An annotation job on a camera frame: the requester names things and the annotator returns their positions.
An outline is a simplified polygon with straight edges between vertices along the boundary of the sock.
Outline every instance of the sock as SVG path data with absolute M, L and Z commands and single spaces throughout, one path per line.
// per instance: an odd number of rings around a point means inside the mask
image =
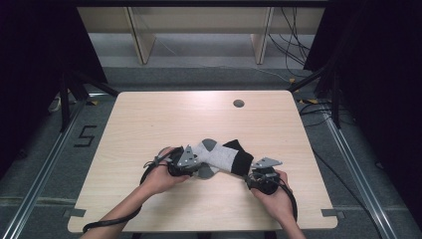
M 198 176 L 204 176 L 202 178 L 209 178 L 217 172 L 215 169 L 213 170 L 213 166 L 239 176 L 246 175 L 254 159 L 242 148 L 237 139 L 221 145 L 213 139 L 206 138 L 192 149 L 199 161 L 210 166 L 208 169 L 204 165 L 202 172 L 201 169 L 198 170 Z

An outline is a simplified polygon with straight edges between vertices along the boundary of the white desk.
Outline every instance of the white desk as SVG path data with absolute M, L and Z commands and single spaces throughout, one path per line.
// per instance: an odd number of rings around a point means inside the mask
M 244 101 L 242 108 L 233 105 Z M 332 209 L 293 97 L 285 91 L 121 93 L 87 175 L 69 230 L 100 220 L 121 202 L 144 173 L 144 164 L 165 146 L 239 139 L 254 161 L 281 160 L 289 175 L 304 229 L 333 228 Z M 190 178 L 155 195 L 124 231 L 256 231 L 280 229 L 240 177 L 218 172 Z

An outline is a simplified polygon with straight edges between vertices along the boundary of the gray carpet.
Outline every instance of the gray carpet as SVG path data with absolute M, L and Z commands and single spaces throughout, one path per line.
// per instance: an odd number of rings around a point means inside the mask
M 286 70 L 267 70 L 287 77 Z M 120 91 L 191 91 L 191 90 L 282 90 L 288 86 L 280 77 L 252 69 L 114 69 L 106 68 L 109 84 Z M 96 89 L 88 86 L 90 92 Z M 296 99 L 309 99 L 313 85 L 301 89 L 295 94 Z M 69 218 L 63 217 L 66 209 L 72 208 L 78 198 L 91 165 L 91 161 L 100 142 L 106 121 L 112 110 L 113 99 L 104 98 L 96 106 L 85 106 L 70 134 L 66 147 L 48 180 L 39 201 L 34 208 L 20 238 L 78 238 L 67 230 Z M 304 104 L 298 104 L 300 110 Z M 316 110 L 319 106 L 309 107 Z M 335 141 L 332 138 L 322 114 L 302 116 L 303 124 L 313 148 L 342 177 L 350 189 L 358 195 L 353 178 L 344 163 Z M 28 157 L 14 162 L 12 168 L 0 181 L 0 230 L 13 217 L 20 199 L 25 196 L 39 168 L 47 157 L 60 129 L 60 112 L 46 117 L 33 140 L 28 143 Z M 75 147 L 87 143 L 88 139 L 79 138 L 85 125 L 86 133 L 94 136 L 91 146 Z M 422 238 L 422 233 L 414 223 L 407 208 L 391 185 L 382 169 L 375 166 L 376 158 L 366 140 L 353 124 L 352 118 L 344 111 L 341 114 L 342 133 L 345 135 L 356 159 L 364 170 L 372 188 L 388 217 L 393 223 L 398 238 Z M 331 202 L 345 218 L 338 220 L 338 226 L 332 230 L 305 230 L 308 238 L 377 238 L 373 224 L 364 210 L 351 197 L 337 178 L 318 161 L 318 166 L 326 185 Z M 168 235 L 164 238 L 186 238 L 186 235 Z M 226 237 L 238 237 L 226 234 Z M 286 238 L 281 231 L 279 238 Z M 130 238 L 122 234 L 121 238 Z

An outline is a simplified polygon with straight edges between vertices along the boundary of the desk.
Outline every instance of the desk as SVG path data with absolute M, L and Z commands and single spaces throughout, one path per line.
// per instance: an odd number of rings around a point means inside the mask
M 234 101 L 245 105 L 236 108 Z M 287 91 L 121 93 L 105 127 L 69 230 L 100 220 L 139 183 L 146 162 L 165 146 L 196 145 L 204 138 L 239 139 L 254 161 L 281 160 L 289 175 L 302 228 L 333 228 L 332 209 L 305 129 Z M 129 232 L 257 231 L 280 226 L 242 178 L 218 172 L 195 177 L 154 195 L 124 228 Z

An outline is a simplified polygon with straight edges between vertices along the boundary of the hand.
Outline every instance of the hand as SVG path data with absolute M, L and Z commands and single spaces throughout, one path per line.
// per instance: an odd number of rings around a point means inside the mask
M 288 189 L 290 189 L 288 184 L 288 175 L 283 171 L 276 170 L 276 172 L 286 183 Z M 256 188 L 252 188 L 251 192 L 264 204 L 268 213 L 277 221 L 280 222 L 280 220 L 294 219 L 292 202 L 288 194 L 282 188 L 279 187 L 277 191 L 271 195 L 262 193 Z
M 174 147 L 168 147 L 162 150 L 159 156 L 163 156 L 172 149 L 174 149 Z M 190 177 L 188 175 L 178 177 L 172 176 L 168 173 L 167 161 L 162 160 L 159 164 L 160 165 L 156 166 L 151 170 L 151 172 L 149 172 L 145 181 L 141 184 L 141 187 L 147 188 L 151 195 L 164 192 L 173 187 L 175 184 L 183 182 Z

